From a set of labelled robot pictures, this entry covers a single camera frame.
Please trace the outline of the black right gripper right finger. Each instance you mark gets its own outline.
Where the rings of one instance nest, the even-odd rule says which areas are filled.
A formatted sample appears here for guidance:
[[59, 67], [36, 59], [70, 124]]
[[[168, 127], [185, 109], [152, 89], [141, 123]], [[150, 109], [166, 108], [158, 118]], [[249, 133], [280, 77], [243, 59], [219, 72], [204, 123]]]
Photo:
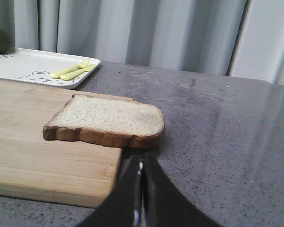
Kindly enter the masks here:
[[164, 173], [155, 156], [143, 158], [146, 190], [144, 196], [148, 227], [219, 227], [181, 194]]

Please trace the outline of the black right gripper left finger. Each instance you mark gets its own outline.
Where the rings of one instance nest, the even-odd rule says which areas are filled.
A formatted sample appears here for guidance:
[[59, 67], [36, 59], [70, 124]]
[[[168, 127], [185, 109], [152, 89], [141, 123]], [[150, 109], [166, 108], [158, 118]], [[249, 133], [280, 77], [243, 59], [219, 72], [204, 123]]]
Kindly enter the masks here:
[[141, 224], [142, 162], [132, 156], [117, 185], [78, 227], [139, 227]]

